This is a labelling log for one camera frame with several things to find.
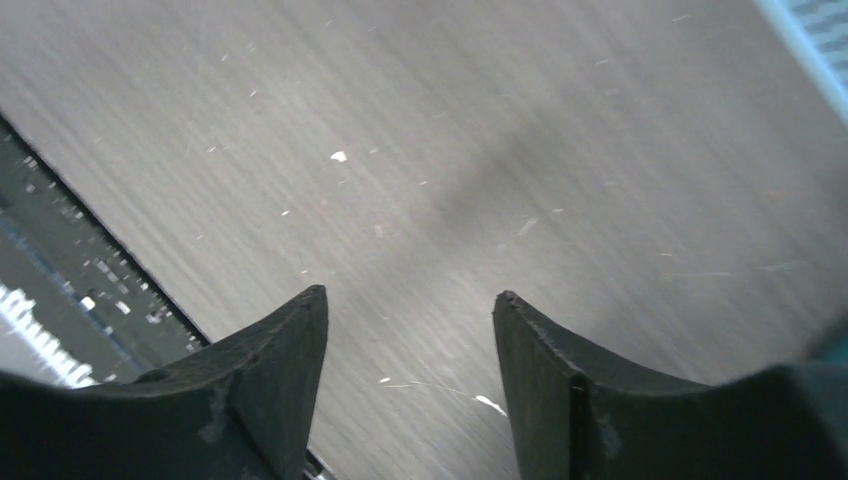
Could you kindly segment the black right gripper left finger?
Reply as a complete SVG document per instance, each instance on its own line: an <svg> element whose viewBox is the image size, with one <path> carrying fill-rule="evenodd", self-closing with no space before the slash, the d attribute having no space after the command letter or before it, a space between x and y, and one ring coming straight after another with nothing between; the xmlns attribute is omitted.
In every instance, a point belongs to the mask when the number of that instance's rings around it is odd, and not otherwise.
<svg viewBox="0 0 848 480"><path fill-rule="evenodd" d="M328 338L312 285L256 323L128 383L1 377L5 479L325 479L307 446Z"/></svg>

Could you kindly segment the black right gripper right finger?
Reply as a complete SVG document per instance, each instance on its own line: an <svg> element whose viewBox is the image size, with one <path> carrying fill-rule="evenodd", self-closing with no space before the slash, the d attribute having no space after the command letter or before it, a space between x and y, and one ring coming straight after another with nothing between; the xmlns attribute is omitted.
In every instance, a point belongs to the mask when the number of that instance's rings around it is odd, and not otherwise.
<svg viewBox="0 0 848 480"><path fill-rule="evenodd" d="M843 479L847 367L778 364L709 386L630 361L517 294L493 326L524 479Z"/></svg>

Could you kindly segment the light blue perforated basket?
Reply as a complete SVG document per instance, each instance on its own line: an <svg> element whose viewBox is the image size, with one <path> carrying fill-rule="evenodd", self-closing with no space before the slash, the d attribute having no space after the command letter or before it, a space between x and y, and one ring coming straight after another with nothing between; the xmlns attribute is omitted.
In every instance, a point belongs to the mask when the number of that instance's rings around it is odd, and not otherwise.
<svg viewBox="0 0 848 480"><path fill-rule="evenodd" d="M755 5L846 122L847 0L758 0Z"/></svg>

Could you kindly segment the teal round bucket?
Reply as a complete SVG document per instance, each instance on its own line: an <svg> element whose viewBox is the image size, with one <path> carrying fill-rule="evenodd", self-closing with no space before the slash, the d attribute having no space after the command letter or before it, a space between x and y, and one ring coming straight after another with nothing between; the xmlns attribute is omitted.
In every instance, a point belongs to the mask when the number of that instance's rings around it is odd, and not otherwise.
<svg viewBox="0 0 848 480"><path fill-rule="evenodd" d="M847 363L847 317L838 320L816 341L810 357L826 363Z"/></svg>

